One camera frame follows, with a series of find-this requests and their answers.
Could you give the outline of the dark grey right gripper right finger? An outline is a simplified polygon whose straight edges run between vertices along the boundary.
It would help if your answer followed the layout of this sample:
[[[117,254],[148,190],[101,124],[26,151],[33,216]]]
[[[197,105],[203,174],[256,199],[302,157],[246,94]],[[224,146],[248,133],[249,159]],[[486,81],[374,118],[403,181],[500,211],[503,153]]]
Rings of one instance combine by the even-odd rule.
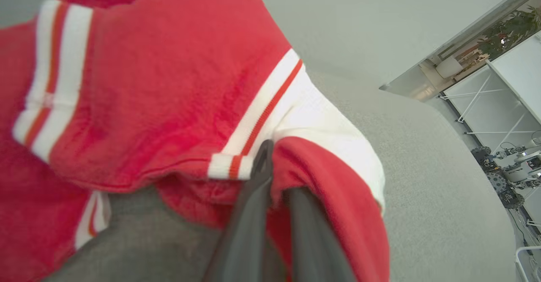
[[[292,282],[357,282],[324,207],[307,188],[286,191],[292,230]]]

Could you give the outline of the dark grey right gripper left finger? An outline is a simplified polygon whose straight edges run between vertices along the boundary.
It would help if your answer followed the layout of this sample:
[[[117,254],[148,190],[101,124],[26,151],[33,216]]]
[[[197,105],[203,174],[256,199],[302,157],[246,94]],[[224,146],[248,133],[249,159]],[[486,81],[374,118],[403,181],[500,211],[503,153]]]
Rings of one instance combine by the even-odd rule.
[[[273,147],[272,140],[262,142],[202,282],[263,282]]]

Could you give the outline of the white metal frame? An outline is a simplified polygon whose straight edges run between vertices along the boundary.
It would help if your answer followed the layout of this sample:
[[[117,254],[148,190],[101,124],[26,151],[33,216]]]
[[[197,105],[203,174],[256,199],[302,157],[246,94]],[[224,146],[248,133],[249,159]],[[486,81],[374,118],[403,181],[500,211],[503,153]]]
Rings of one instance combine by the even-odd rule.
[[[514,261],[522,282],[541,282],[541,261],[535,259],[534,251],[539,251],[541,256],[541,245],[516,249]]]

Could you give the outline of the white folding table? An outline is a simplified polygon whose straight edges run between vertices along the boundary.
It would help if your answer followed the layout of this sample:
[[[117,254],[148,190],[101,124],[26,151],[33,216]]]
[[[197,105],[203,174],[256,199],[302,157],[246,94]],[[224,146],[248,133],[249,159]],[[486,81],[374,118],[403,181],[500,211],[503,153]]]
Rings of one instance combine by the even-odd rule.
[[[462,136],[493,152],[525,145],[541,148],[541,31],[439,98],[456,114]]]

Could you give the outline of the red garment with white stripes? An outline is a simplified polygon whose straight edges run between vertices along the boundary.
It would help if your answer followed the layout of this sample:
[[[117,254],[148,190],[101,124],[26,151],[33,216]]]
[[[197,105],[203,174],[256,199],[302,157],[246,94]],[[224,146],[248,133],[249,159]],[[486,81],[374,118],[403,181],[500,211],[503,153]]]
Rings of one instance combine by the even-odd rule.
[[[224,228],[274,143],[265,235],[290,269],[286,191],[320,201],[357,282],[390,281],[385,175],[262,0],[45,0],[0,28],[0,282],[38,282],[154,186]]]

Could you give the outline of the grey fabric sofa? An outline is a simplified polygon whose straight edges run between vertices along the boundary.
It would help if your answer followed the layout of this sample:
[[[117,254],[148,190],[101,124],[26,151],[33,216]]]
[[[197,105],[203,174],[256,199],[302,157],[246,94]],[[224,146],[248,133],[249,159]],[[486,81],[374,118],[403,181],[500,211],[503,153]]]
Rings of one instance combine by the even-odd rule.
[[[438,110],[362,79],[309,77],[384,166],[391,282],[522,282],[508,212]],[[180,218],[153,188],[110,200],[109,228],[44,282],[201,282],[219,230]]]

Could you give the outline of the white cylindrical bin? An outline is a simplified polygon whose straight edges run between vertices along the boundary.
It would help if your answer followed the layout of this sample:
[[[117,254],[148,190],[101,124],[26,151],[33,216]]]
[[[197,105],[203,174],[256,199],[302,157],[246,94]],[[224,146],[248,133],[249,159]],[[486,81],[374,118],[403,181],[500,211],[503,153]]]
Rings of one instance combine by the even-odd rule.
[[[443,60],[435,70],[442,78],[452,77],[463,70],[463,66],[453,56]]]

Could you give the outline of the green potted plant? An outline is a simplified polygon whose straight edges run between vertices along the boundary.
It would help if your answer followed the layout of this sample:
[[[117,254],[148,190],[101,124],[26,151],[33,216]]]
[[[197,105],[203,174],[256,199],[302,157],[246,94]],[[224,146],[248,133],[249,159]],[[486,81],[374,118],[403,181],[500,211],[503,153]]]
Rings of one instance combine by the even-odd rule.
[[[515,10],[487,28],[478,41],[478,49],[493,60],[539,31],[541,8],[528,6],[526,11]]]

